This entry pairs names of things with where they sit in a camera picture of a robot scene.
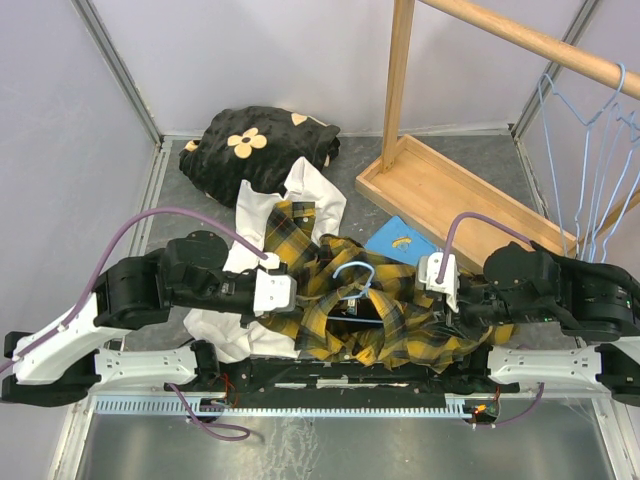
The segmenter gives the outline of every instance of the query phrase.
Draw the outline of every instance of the black cloth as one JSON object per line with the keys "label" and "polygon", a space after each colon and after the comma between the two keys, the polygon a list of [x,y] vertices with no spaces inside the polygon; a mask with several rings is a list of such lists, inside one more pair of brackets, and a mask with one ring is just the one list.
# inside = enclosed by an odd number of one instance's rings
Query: black cloth
{"label": "black cloth", "polygon": [[199,142],[180,153],[180,170],[201,190],[235,207],[242,180],[260,193],[284,193],[294,162],[305,157],[322,171],[338,155],[335,125],[281,108],[223,110]]}

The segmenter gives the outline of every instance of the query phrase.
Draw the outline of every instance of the wooden crate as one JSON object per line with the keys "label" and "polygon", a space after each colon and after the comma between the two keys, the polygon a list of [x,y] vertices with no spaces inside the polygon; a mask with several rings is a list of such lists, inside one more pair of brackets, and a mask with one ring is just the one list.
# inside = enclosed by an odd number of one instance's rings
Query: wooden crate
{"label": "wooden crate", "polygon": [[[497,188],[465,170],[415,138],[402,137],[393,168],[382,174],[381,158],[356,179],[356,190],[392,215],[399,215],[439,247],[449,226],[462,212],[482,213],[562,254],[560,229]],[[575,237],[565,232],[571,248]],[[459,262],[475,272],[485,259],[510,241],[510,235],[475,219],[458,227],[454,251]]]}

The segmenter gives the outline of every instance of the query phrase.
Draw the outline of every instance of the blue booklet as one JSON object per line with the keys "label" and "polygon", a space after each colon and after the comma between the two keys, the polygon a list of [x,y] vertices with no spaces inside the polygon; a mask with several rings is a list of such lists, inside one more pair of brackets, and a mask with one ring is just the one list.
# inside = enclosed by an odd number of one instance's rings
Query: blue booklet
{"label": "blue booklet", "polygon": [[439,251],[438,247],[404,223],[398,216],[392,217],[374,233],[364,247],[372,252],[413,266],[418,265],[421,256]]}

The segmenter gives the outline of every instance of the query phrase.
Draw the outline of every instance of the wooden post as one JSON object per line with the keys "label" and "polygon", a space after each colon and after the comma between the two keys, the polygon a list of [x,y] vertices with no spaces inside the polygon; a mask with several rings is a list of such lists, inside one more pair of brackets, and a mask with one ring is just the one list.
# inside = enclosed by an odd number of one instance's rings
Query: wooden post
{"label": "wooden post", "polygon": [[393,166],[398,126],[402,112],[404,77],[409,58],[409,41],[415,0],[395,0],[393,6],[393,27],[391,31],[391,51],[389,53],[389,76],[387,78],[387,102],[384,111],[384,132],[382,136],[382,172]]}
{"label": "wooden post", "polygon": [[[620,85],[620,67],[597,55],[514,22],[467,0],[420,0],[508,42],[611,88]],[[622,93],[640,100],[640,75],[627,71]]]}

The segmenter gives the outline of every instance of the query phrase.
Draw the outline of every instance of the plaid fabric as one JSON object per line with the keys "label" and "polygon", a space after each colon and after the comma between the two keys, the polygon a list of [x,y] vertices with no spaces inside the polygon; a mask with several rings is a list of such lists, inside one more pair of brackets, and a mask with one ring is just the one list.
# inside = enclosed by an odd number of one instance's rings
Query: plaid fabric
{"label": "plaid fabric", "polygon": [[[297,305],[289,314],[271,314],[260,322],[295,340],[295,348],[324,361],[356,358],[364,365],[383,362],[394,368],[408,362],[443,371],[481,343],[504,343],[513,326],[465,330],[447,327],[436,319],[432,300],[416,290],[415,268],[365,250],[350,238],[324,235],[320,245],[310,237],[315,222],[313,203],[277,204],[267,221],[265,251],[274,252],[289,266],[298,283]],[[347,332],[329,312],[341,299],[362,291],[370,271],[352,267],[333,278],[336,269],[354,260],[374,267],[369,289],[384,328]]]}

